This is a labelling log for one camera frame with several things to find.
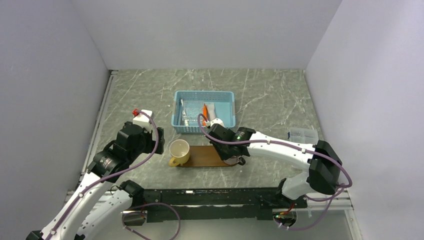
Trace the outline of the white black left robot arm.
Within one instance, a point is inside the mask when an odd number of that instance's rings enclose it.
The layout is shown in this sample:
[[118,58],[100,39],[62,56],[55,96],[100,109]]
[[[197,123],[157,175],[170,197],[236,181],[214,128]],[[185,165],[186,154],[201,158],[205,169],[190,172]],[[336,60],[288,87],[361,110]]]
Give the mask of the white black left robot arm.
[[144,188],[127,180],[97,209],[99,199],[119,177],[135,169],[133,162],[141,154],[150,159],[164,152],[164,130],[151,123],[127,121],[89,164],[82,181],[65,206],[41,230],[31,231],[28,240],[87,240],[103,228],[106,219],[126,209],[137,210],[144,201]]

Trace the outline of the mauve ceramic mug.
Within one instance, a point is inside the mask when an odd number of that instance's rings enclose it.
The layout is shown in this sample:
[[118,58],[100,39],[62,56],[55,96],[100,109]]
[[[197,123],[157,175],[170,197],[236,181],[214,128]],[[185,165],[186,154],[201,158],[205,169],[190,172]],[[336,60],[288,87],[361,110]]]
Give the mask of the mauve ceramic mug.
[[246,160],[241,153],[224,154],[222,156],[221,160],[225,164],[230,165],[230,166],[234,166],[234,165],[244,166],[246,164]]

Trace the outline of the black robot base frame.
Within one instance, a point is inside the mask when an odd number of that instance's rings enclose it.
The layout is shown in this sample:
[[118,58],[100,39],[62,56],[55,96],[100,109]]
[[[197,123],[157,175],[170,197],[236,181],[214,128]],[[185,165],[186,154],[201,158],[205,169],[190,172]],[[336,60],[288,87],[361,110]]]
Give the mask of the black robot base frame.
[[277,187],[145,189],[129,208],[147,223],[176,220],[272,220],[307,208],[306,199],[285,199]]

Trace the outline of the brown oval wooden tray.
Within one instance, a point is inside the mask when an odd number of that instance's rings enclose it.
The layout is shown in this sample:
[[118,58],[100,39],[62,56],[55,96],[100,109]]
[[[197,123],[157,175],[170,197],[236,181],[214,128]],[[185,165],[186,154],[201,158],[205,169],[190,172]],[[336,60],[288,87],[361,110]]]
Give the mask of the brown oval wooden tray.
[[191,145],[186,163],[178,165],[181,168],[218,168],[233,167],[237,163],[228,164],[221,160],[212,145]]

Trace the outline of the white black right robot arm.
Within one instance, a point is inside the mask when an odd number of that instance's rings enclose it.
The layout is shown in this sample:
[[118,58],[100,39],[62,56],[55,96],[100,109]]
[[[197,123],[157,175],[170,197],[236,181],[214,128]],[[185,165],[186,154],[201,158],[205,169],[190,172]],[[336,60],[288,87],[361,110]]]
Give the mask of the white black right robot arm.
[[246,127],[232,131],[217,123],[209,128],[206,137],[222,161],[236,159],[243,164],[245,157],[263,157],[283,161],[301,170],[279,184],[275,200],[282,208],[289,207],[306,194],[334,195],[340,188],[342,162],[325,141],[295,143]]

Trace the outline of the yellow ceramic mug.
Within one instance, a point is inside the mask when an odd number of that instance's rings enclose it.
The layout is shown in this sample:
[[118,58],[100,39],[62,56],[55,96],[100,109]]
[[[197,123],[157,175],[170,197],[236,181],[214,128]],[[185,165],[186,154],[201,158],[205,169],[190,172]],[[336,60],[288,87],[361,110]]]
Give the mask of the yellow ceramic mug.
[[190,145],[183,139],[174,140],[169,146],[171,159],[168,162],[169,167],[184,165],[190,158]]

